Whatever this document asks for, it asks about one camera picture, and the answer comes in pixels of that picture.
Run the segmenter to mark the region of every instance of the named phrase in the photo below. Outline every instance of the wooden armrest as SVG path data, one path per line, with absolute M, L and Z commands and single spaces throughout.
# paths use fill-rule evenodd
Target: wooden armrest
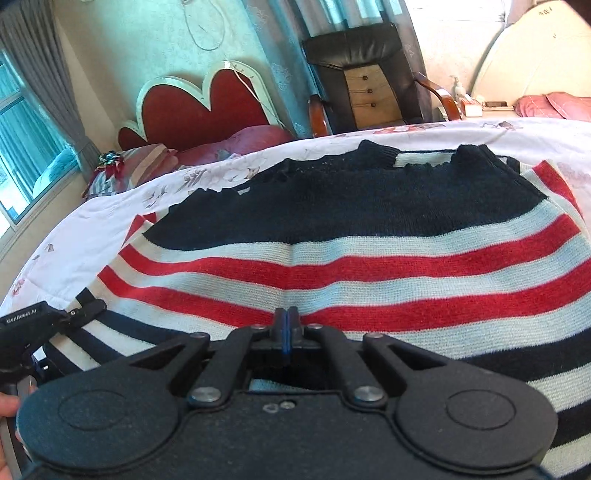
M 324 112 L 324 105 L 319 95 L 312 95 L 310 97 L 308 110 L 314 138 L 328 137 L 330 135 L 329 126 L 326 123 L 326 113 Z
M 450 122 L 454 122 L 456 120 L 461 120 L 462 116 L 460 115 L 460 111 L 457 108 L 456 102 L 454 101 L 451 94 L 442 86 L 438 85 L 435 82 L 429 80 L 425 75 L 422 73 L 413 73 L 414 81 L 417 82 L 419 85 L 425 87 L 427 90 L 433 92 L 437 98 L 439 98 L 443 108 L 447 113 L 447 119 Z

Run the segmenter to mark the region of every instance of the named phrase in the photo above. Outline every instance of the black leather chair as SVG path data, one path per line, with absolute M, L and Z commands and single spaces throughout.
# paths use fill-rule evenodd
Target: black leather chair
M 422 123 L 417 83 L 441 100 L 451 121 L 461 119 L 449 92 L 411 71 L 394 24 L 319 35 L 303 47 L 326 94 L 310 98 L 314 137 L 329 135 L 327 117 L 334 134 Z

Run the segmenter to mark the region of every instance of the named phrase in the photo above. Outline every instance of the gray curtain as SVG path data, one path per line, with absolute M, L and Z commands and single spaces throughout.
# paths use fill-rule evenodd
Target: gray curtain
M 0 44 L 25 84 L 77 154 L 88 180 L 99 150 L 88 139 L 78 113 L 70 72 L 56 31 L 52 0 L 19 0 L 0 13 Z
M 392 22 L 415 72 L 425 73 L 413 22 L 404 0 L 242 0 L 265 51 L 285 110 L 298 137 L 310 137 L 308 99 L 318 86 L 301 49 L 309 37 L 378 22 Z M 426 121 L 431 97 L 418 90 Z

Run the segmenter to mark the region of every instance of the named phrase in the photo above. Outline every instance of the navy stripe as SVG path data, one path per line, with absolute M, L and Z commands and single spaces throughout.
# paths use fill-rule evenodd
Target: navy stripe
M 159 343 L 166 342 L 185 333 L 179 330 L 170 330 L 148 325 L 110 310 L 101 313 L 96 319 L 107 327 L 116 330 L 119 333 L 123 333 L 123 335 L 153 345 L 158 345 Z
M 68 334 L 68 337 L 101 365 L 122 357 L 118 351 L 105 345 L 98 338 L 84 329 Z
M 512 157 L 507 157 L 507 166 L 515 173 L 521 173 L 521 164 Z
M 558 413 L 558 431 L 552 447 L 584 437 L 591 432 L 591 400 Z
M 144 236 L 183 251 L 344 236 L 434 236 L 506 222 L 545 198 L 485 146 L 462 145 L 451 162 L 436 167 L 394 168 L 396 155 L 364 140 L 352 153 L 284 160 L 240 185 L 251 188 L 248 195 L 198 189 Z M 261 180 L 265 176 L 268 182 Z
M 50 368 L 55 368 L 62 375 L 70 375 L 82 371 L 49 342 L 43 345 L 43 352 L 51 364 Z
M 558 342 L 487 353 L 463 361 L 523 382 L 531 382 L 591 363 L 589 345 L 591 328 Z

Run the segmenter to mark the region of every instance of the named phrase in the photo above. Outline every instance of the light blue wall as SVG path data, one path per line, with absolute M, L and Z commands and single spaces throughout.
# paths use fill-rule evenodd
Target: light blue wall
M 57 18 L 115 125 L 135 119 L 135 101 L 145 82 L 175 75 L 200 86 L 209 66 L 225 59 L 243 61 L 259 71 L 285 121 L 271 68 L 241 0 L 215 0 L 217 8 L 210 0 L 193 0 L 186 7 L 181 0 L 55 0 L 55 4 Z M 220 47 L 200 49 L 191 31 L 202 47 L 221 42 Z

